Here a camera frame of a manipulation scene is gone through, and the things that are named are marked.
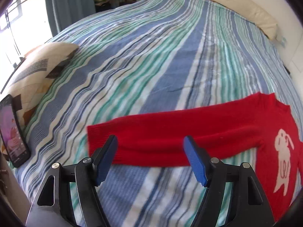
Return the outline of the blue green striped bedspread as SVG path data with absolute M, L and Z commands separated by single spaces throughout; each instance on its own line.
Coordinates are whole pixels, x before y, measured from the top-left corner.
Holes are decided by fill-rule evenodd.
M 33 201 L 53 163 L 88 155 L 87 126 L 275 93 L 302 128 L 302 101 L 275 45 L 210 0 L 141 0 L 88 16 L 52 39 L 79 46 L 25 129 L 31 158 L 14 170 Z

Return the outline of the patterned beige cushion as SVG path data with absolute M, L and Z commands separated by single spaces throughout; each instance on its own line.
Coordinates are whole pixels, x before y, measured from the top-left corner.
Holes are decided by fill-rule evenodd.
M 73 43 L 43 44 L 28 54 L 25 61 L 12 74 L 1 98 L 8 94 L 13 97 L 14 108 L 22 130 L 26 128 L 41 99 L 78 49 L 79 45 Z

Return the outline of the black smartphone lit screen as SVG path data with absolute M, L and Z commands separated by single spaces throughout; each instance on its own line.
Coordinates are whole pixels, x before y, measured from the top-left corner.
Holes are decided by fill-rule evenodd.
M 1 138 L 15 168 L 19 168 L 30 158 L 30 150 L 22 134 L 10 94 L 1 101 Z

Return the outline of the window with metal bars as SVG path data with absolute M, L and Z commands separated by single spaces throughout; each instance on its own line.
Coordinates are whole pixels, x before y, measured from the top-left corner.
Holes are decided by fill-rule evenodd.
M 28 52 L 51 38 L 45 0 L 13 0 L 1 16 L 1 82 Z

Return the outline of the teal blue curtain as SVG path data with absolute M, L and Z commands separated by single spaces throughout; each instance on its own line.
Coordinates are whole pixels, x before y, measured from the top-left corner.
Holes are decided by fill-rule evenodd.
M 96 13 L 94 0 L 45 0 L 53 36 L 75 22 Z

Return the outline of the red knit sweater white figure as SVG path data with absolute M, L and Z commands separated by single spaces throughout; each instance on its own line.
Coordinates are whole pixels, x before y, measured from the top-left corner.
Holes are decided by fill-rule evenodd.
M 88 151 L 117 136 L 120 165 L 188 166 L 183 139 L 190 135 L 210 156 L 225 159 L 256 148 L 256 174 L 275 219 L 288 209 L 302 175 L 302 142 L 291 108 L 274 94 L 181 111 L 119 117 L 87 127 Z

